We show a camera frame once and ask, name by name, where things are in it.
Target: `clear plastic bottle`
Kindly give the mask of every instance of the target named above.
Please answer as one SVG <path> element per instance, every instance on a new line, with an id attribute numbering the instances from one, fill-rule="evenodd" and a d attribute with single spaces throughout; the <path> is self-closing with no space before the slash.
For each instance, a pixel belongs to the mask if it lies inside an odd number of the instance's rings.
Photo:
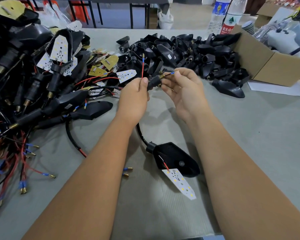
<path id="1" fill-rule="evenodd" d="M 233 27 L 239 23 L 244 11 L 246 10 L 248 0 L 233 0 L 227 16 L 225 17 L 224 24 L 221 29 L 221 34 L 229 34 Z"/>
<path id="2" fill-rule="evenodd" d="M 223 19 L 225 18 L 231 0 L 216 0 L 212 11 L 211 21 L 208 26 L 209 34 L 220 34 Z"/>

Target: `blue bottle label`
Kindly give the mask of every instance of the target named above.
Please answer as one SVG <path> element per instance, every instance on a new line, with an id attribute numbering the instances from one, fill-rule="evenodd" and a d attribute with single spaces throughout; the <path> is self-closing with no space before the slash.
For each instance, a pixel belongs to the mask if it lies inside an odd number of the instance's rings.
<path id="1" fill-rule="evenodd" d="M 214 9 L 213 9 L 212 13 L 216 14 L 216 15 L 226 15 L 229 6 L 230 6 L 229 2 L 216 1 L 216 4 L 214 5 Z"/>

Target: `hand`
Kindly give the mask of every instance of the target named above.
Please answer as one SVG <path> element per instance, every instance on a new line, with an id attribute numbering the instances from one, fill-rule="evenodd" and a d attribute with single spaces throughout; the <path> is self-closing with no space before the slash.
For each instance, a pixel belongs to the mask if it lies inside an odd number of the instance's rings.
<path id="1" fill-rule="evenodd" d="M 146 112 L 147 103 L 150 100 L 147 86 L 148 78 L 136 78 L 121 90 L 116 117 L 124 120 L 132 128 L 139 123 Z"/>
<path id="2" fill-rule="evenodd" d="M 173 75 L 162 79 L 161 88 L 174 102 L 177 115 L 186 123 L 209 109 L 204 96 L 204 86 L 193 70 L 175 69 Z"/>

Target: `person's right hand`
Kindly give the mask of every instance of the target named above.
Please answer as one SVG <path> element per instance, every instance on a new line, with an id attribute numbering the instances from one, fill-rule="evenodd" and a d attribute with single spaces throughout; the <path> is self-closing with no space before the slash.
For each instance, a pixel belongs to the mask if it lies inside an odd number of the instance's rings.
<path id="1" fill-rule="evenodd" d="M 209 110 L 204 86 L 193 70 L 177 68 L 173 75 L 166 76 L 161 82 L 162 90 L 176 106 L 177 115 L 186 123 L 190 123 L 204 110 Z"/>

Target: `bottle label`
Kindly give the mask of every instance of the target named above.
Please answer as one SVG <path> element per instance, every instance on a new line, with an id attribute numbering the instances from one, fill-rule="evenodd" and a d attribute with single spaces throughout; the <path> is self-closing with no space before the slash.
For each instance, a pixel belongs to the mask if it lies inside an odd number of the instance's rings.
<path id="1" fill-rule="evenodd" d="M 231 33 L 233 27 L 239 23 L 240 18 L 242 15 L 233 15 L 233 14 L 227 14 L 224 20 L 224 24 L 221 28 L 221 33 L 222 35 L 229 34 Z"/>
<path id="2" fill-rule="evenodd" d="M 216 1 L 216 4 L 214 5 L 214 9 L 212 11 L 212 14 L 226 15 L 229 6 L 230 6 L 229 2 L 218 2 L 218 1 Z"/>

